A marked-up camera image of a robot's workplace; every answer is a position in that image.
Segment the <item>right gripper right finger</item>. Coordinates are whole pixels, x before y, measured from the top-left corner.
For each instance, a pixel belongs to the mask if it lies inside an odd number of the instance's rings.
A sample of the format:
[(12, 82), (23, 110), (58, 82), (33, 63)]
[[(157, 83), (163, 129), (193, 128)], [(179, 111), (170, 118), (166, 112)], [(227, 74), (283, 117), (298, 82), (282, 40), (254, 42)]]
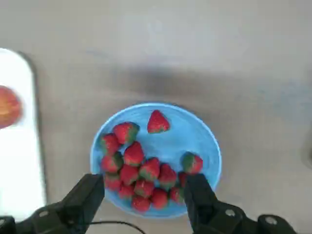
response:
[(283, 218), (262, 214), (257, 220), (245, 212), (217, 199), (203, 174), (188, 175), (184, 201), (194, 234), (294, 234)]

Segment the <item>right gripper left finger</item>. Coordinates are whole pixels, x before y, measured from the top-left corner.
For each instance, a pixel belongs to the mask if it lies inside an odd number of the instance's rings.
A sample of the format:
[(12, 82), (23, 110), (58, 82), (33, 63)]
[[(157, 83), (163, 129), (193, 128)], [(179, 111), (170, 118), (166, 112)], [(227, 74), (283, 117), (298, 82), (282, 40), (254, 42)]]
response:
[(0, 218), (2, 234), (84, 234), (105, 196), (103, 175), (85, 174), (66, 197), (16, 222)]

